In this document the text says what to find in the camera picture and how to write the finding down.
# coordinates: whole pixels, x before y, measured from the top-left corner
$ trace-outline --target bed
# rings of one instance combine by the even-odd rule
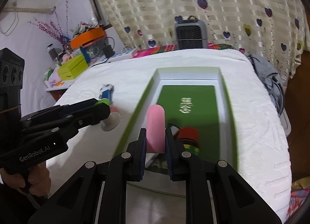
[[[236,50],[192,49],[102,64],[84,72],[57,102],[73,104],[98,98],[102,84],[115,87],[114,105],[121,122],[111,132],[99,125],[80,129],[67,152],[47,161],[53,194],[85,162],[109,161],[154,71],[161,67],[220,67],[236,124],[239,173],[285,220],[290,199],[291,170],[283,127],[263,84],[247,58]],[[185,199],[128,186],[128,223],[180,223]]]

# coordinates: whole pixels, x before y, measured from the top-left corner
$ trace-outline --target screw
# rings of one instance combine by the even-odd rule
[[[226,167],[226,166],[227,166],[227,163],[226,163],[226,161],[224,161],[224,160],[220,160],[220,161],[218,162],[218,164],[219,164],[219,166],[221,166],[221,167]]]
[[[122,155],[121,155],[122,158],[130,158],[131,157],[131,154],[129,152],[124,152]]]
[[[182,157],[190,157],[192,154],[188,151],[182,152]]]
[[[95,163],[92,162],[92,161],[88,161],[86,164],[85,164],[85,167],[87,169],[90,169],[90,168],[93,168],[95,166]]]

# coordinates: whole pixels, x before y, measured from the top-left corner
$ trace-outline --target red bottle cap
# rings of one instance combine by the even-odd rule
[[[181,128],[178,134],[178,139],[191,139],[198,142],[199,132],[194,128]]]

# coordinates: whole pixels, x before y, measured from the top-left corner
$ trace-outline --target lime green box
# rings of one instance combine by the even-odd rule
[[[58,70],[57,73],[62,80],[73,80],[88,68],[86,60],[82,54],[68,60]]]

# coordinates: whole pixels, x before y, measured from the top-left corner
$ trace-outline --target chinese characters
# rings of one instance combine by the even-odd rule
[[[179,111],[183,114],[189,114],[193,106],[191,98],[182,98]]]

